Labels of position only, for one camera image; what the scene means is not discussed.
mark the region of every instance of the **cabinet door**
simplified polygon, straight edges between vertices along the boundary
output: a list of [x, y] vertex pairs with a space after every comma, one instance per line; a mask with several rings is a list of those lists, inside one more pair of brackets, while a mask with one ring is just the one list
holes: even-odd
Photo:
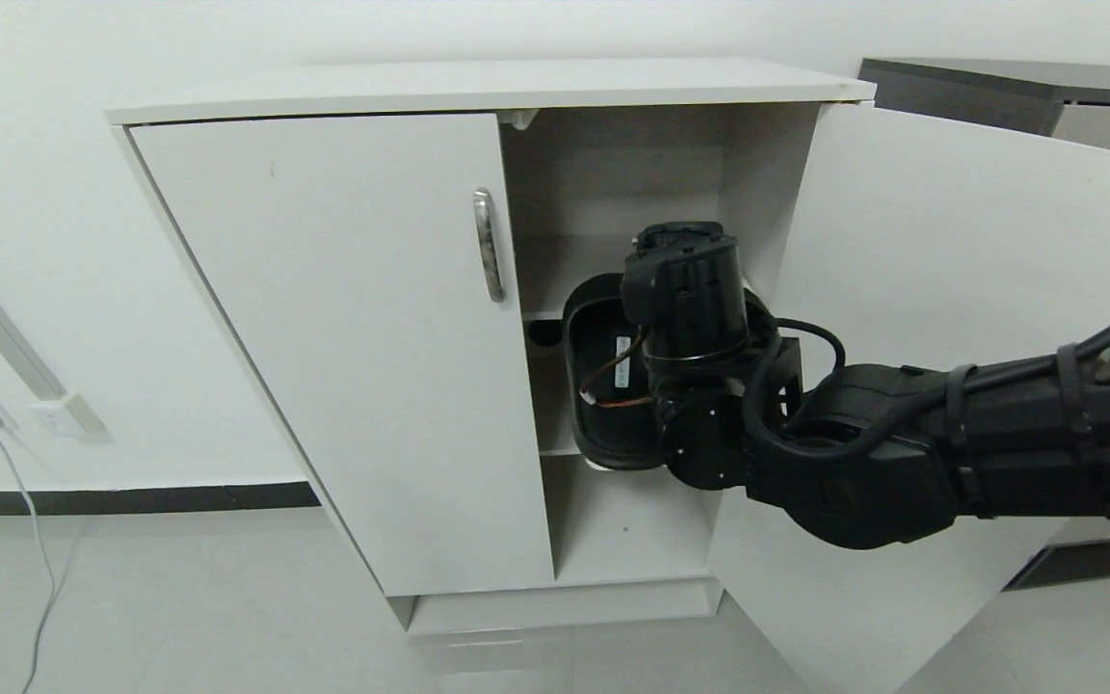
[[[824, 107], [774, 311], [836, 331], [850, 363], [948, 370], [1084, 339], [1110, 324], [1110, 152]], [[806, 382], [818, 383], [831, 355], [803, 344]], [[858, 552], [734, 491], [709, 560], [808, 682], [890, 693], [1061, 526], [960, 519], [914, 544]]]
[[[131, 133], [384, 593], [551, 583], [494, 114]], [[477, 188], [493, 193], [502, 303]]]

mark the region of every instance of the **black baseboard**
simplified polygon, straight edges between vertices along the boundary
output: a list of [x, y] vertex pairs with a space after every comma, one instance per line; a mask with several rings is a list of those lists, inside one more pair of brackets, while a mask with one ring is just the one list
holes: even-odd
[[[311, 485], [304, 482], [123, 489], [119, 492], [33, 492], [32, 500], [37, 513], [43, 516], [181, 514], [320, 505]], [[0, 492], [0, 516], [27, 514], [28, 506], [18, 492]], [[1048, 547], [1036, 554], [1005, 590], [1098, 579], [1110, 579], [1110, 542]]]
[[[180, 514], [320, 505], [311, 485], [305, 482], [122, 489], [115, 492], [33, 492], [32, 501], [37, 505], [37, 514], [42, 516]], [[0, 492], [0, 516], [27, 514], [28, 506], [19, 492]]]

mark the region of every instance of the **white cabinet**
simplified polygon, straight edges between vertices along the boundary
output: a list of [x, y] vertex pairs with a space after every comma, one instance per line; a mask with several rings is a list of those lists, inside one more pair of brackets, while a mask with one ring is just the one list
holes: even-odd
[[673, 219], [723, 221], [757, 293], [852, 361], [950, 369], [1110, 321], [1109, 152], [851, 102], [871, 95], [749, 59], [440, 62], [110, 114], [410, 632], [712, 614], [724, 587], [809, 682], [894, 691], [1061, 522], [854, 552], [740, 491], [591, 471], [558, 352], [524, 338]]

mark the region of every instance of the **open cabinet door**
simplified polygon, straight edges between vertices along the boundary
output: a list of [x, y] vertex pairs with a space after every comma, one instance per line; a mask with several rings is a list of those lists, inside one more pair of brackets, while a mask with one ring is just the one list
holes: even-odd
[[[1110, 152], [827, 105], [774, 312], [836, 331], [850, 363], [948, 370], [1083, 340], [1110, 324]], [[831, 355], [815, 339], [803, 350], [806, 383], [818, 383]], [[887, 694], [1061, 526], [960, 519], [914, 544], [859, 552], [735, 489], [709, 561], [814, 688]]]

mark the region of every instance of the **cabinet top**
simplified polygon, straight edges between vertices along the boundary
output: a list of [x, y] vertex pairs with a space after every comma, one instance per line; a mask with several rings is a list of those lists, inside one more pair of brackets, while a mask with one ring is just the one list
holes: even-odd
[[568, 105], [858, 101], [876, 84], [754, 58], [307, 66], [105, 111], [113, 124]]

